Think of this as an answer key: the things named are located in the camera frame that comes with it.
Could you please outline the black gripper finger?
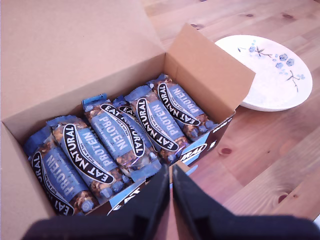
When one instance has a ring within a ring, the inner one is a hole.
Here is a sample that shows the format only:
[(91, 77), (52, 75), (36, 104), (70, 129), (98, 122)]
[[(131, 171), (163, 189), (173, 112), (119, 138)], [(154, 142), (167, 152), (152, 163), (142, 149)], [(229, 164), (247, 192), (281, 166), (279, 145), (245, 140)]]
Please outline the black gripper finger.
[(169, 167), (164, 165), (130, 203), (132, 239), (152, 240), (170, 200)]
[(173, 198), (195, 240), (238, 240), (235, 215), (207, 195), (178, 165), (172, 169)]

